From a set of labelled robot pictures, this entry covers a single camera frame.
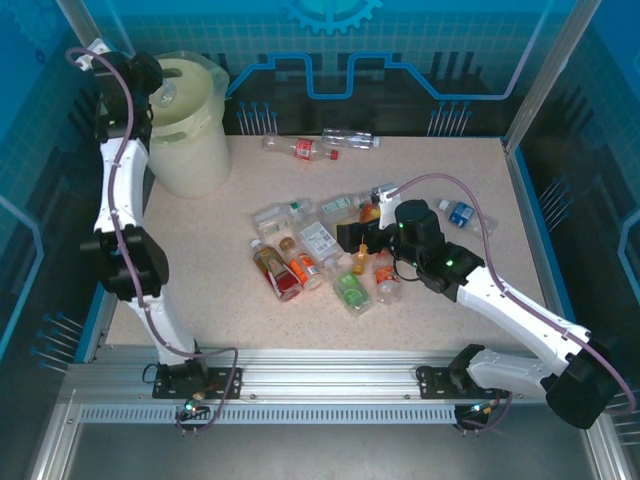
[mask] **gear logo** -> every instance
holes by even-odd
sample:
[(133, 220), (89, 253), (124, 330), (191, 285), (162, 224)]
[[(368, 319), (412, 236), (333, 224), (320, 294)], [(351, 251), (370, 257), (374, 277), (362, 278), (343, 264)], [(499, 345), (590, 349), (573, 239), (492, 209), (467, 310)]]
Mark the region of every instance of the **gear logo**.
[(344, 34), (349, 27), (360, 28), (360, 21), (373, 18), (373, 9), (382, 7), (382, 1), (285, 0), (284, 7), (289, 11), (289, 20), (298, 20), (301, 28), (333, 35), (336, 30)]
[(59, 23), (59, 10), (54, 0), (3, 0), (22, 34), (40, 49), (50, 47)]

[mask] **green bottle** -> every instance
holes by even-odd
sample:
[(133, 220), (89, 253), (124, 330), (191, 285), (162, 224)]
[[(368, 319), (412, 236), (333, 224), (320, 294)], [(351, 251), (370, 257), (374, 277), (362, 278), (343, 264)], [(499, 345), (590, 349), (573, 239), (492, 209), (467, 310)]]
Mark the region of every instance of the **green bottle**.
[(329, 258), (324, 267), (331, 276), (333, 290), (351, 314), (360, 315), (371, 307), (369, 293), (350, 270), (340, 268), (334, 258)]

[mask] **gray floor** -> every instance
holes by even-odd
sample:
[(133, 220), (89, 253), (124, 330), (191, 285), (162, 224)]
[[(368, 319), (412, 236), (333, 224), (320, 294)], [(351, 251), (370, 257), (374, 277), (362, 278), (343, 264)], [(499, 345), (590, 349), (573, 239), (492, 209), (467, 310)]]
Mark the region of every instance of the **gray floor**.
[(517, 407), (497, 432), (450, 426), (86, 425), (69, 480), (593, 478), (581, 433), (544, 407)]

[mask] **red label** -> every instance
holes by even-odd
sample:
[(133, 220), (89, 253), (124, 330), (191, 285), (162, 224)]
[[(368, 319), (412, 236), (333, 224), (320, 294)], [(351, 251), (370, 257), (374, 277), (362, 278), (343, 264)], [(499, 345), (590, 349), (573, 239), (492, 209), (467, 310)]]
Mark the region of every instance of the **red label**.
[(299, 138), (296, 142), (295, 156), (301, 160), (309, 160), (311, 158), (311, 145), (313, 140), (308, 138)]

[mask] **cable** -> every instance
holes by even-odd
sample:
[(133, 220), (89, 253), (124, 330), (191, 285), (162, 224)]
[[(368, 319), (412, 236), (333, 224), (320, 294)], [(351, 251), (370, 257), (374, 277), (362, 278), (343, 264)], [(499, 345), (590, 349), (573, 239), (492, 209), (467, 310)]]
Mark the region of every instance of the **cable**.
[(395, 197), (396, 195), (399, 195), (400, 193), (405, 191), (407, 188), (415, 185), (416, 183), (419, 183), (423, 180), (431, 180), (431, 179), (442, 179), (442, 180), (448, 180), (450, 182), (455, 183), (458, 187), (460, 187), (464, 191), (464, 193), (467, 194), (467, 196), (471, 200), (471, 203), (473, 203), (473, 206), (476, 209), (476, 213), (478, 214), (478, 218), (480, 219), (480, 227), (482, 228), (482, 242), (484, 244), (484, 252), (487, 260), (487, 268), (489, 270), (491, 278), (493, 279), (494, 283), (496, 284), (500, 292), (509, 300), (514, 302), (516, 305), (518, 305), (520, 308), (525, 310), (527, 313), (530, 313), (535, 318), (542, 321), (547, 326), (553, 328), (556, 332), (560, 333), (564, 338), (568, 338), (569, 340), (578, 344), (578, 346), (580, 346), (582, 349), (586, 350), (593, 358), (595, 358), (600, 363), (600, 365), (602, 365), (607, 370), (607, 372), (609, 372), (609, 374), (616, 380), (616, 382), (618, 382), (618, 385), (620, 385), (620, 388), (622, 389), (622, 391), (627, 397), (627, 400), (629, 401), (629, 405), (627, 405), (626, 409), (622, 409), (622, 410), (606, 409), (604, 411), (605, 413), (608, 413), (609, 415), (629, 415), (633, 413), (636, 409), (636, 399), (633, 393), (631, 392), (631, 388), (629, 388), (629, 385), (627, 385), (627, 382), (624, 381), (624, 378), (622, 378), (622, 375), (618, 373), (615, 367), (613, 367), (613, 365), (611, 365), (606, 358), (604, 358), (600, 353), (598, 353), (591, 345), (584, 342), (582, 339), (578, 338), (569, 330), (559, 325), (556, 325), (556, 323), (553, 320), (551, 320), (550, 318), (547, 318), (545, 315), (538, 312), (536, 309), (527, 305), (525, 302), (520, 300), (516, 295), (514, 295), (507, 289), (506, 285), (502, 282), (502, 280), (496, 273), (496, 269), (493, 265), (491, 252), (489, 251), (489, 232), (487, 231), (487, 225), (484, 220), (484, 214), (482, 213), (482, 209), (480, 208), (480, 204), (478, 203), (478, 200), (476, 199), (473, 192), (469, 189), (469, 187), (467, 187), (464, 183), (462, 183), (460, 180), (458, 180), (457, 178), (451, 175), (447, 175), (445, 173), (428, 173), (426, 175), (420, 175), (419, 177), (416, 177), (413, 180), (405, 183), (403, 186), (401, 186), (394, 192), (390, 193), (388, 197)]
[[(116, 152), (116, 155), (113, 159), (113, 163), (111, 164), (111, 170), (109, 171), (109, 182), (107, 186), (107, 201), (109, 204), (109, 211), (111, 213), (111, 221), (113, 222), (113, 229), (118, 242), (118, 248), (120, 249), (120, 253), (122, 254), (124, 263), (127, 266), (127, 270), (131, 275), (131, 281), (133, 282), (133, 286), (136, 292), (138, 306), (144, 311), (144, 315), (147, 321), (147, 325), (149, 326), (149, 330), (153, 334), (153, 337), (158, 341), (158, 343), (163, 348), (166, 348), (169, 352), (173, 353), (174, 355), (178, 355), (179, 357), (192, 358), (192, 359), (205, 359), (205, 358), (209, 358), (214, 355), (220, 355), (226, 352), (234, 353), (233, 363), (231, 365), (231, 372), (229, 374), (229, 380), (227, 381), (227, 384), (224, 389), (224, 393), (222, 395), (222, 398), (220, 399), (220, 404), (218, 406), (218, 409), (216, 410), (216, 414), (211, 416), (211, 419), (207, 424), (199, 428), (199, 430), (206, 430), (210, 428), (220, 416), (220, 412), (222, 411), (222, 407), (224, 405), (225, 399), (227, 398), (227, 396), (229, 395), (229, 391), (231, 390), (233, 378), (235, 377), (235, 373), (236, 373), (236, 367), (238, 365), (238, 349), (235, 347), (228, 347), (228, 348), (213, 350), (208, 353), (183, 352), (169, 345), (167, 341), (164, 338), (162, 338), (162, 335), (160, 335), (160, 332), (158, 331), (155, 324), (153, 323), (153, 319), (151, 318), (151, 310), (149, 308), (149, 305), (144, 301), (144, 293), (142, 291), (142, 285), (140, 284), (140, 278), (138, 277), (138, 271), (135, 265), (133, 264), (133, 260), (131, 259), (131, 256), (129, 255), (129, 250), (127, 249), (127, 244), (124, 241), (124, 237), (122, 235), (122, 229), (120, 228), (120, 222), (118, 220), (118, 211), (115, 207), (114, 190), (115, 190), (116, 174), (118, 172), (118, 168), (120, 167), (120, 161), (122, 160), (122, 156), (124, 155), (124, 151), (127, 147), (127, 143), (131, 139), (131, 133), (133, 132), (133, 122), (134, 122), (134, 116), (135, 116), (135, 112), (133, 108), (133, 98), (131, 96), (131, 92), (129, 91), (129, 87), (127, 86), (127, 82), (124, 80), (124, 78), (122, 78), (122, 75), (120, 75), (118, 70), (116, 70), (116, 68), (106, 58), (86, 48), (74, 47), (74, 48), (68, 49), (65, 53), (65, 57), (67, 61), (74, 66), (77, 65), (75, 59), (73, 58), (73, 55), (75, 54), (89, 55), (94, 60), (97, 60), (102, 65), (104, 65), (104, 67), (107, 70), (109, 70), (109, 72), (111, 72), (113, 77), (116, 79), (116, 81), (120, 85), (120, 88), (122, 88), (122, 92), (124, 93), (125, 100), (127, 102), (127, 126), (125, 128), (125, 132), (122, 137), (122, 142), (120, 143), (120, 147), (118, 147), (118, 151)], [(179, 419), (176, 420), (176, 425), (179, 428), (181, 427), (181, 423)]]

